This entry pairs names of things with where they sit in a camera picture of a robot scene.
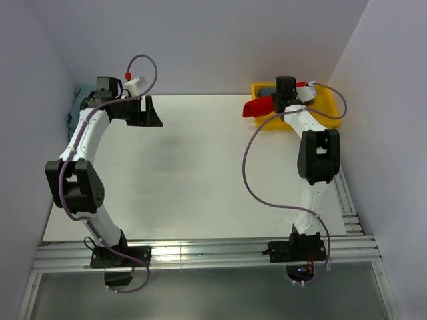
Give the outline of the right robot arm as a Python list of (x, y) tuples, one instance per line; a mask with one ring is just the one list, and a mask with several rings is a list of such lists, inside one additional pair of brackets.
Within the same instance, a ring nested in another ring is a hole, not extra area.
[(298, 96), (297, 82), (292, 76), (276, 77), (272, 94), (274, 111), (300, 138), (297, 158), (298, 175), (302, 178), (302, 196), (298, 216), (288, 242), (292, 258), (302, 260), (326, 258), (321, 239), (320, 214), (325, 193), (340, 168), (340, 135), (335, 129), (320, 124)]

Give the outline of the red t shirt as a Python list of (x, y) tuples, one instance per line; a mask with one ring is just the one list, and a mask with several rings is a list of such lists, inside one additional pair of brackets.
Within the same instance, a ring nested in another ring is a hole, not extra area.
[(257, 98), (256, 93), (260, 87), (276, 87), (273, 83), (254, 83), (251, 86), (252, 100), (246, 102), (243, 106), (243, 118), (257, 118), (274, 112), (274, 104), (271, 95)]

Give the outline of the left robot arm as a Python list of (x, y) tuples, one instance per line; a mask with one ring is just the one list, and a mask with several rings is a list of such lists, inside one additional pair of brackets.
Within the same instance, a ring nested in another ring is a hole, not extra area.
[(127, 239), (107, 212), (105, 187), (93, 162), (103, 134), (114, 120), (131, 127), (163, 127), (153, 99), (143, 93), (146, 81), (127, 73), (126, 81), (98, 77), (97, 86), (80, 107), (76, 130), (56, 161), (48, 161), (45, 174), (54, 203), (73, 221), (83, 222), (99, 253), (115, 266), (130, 258)]

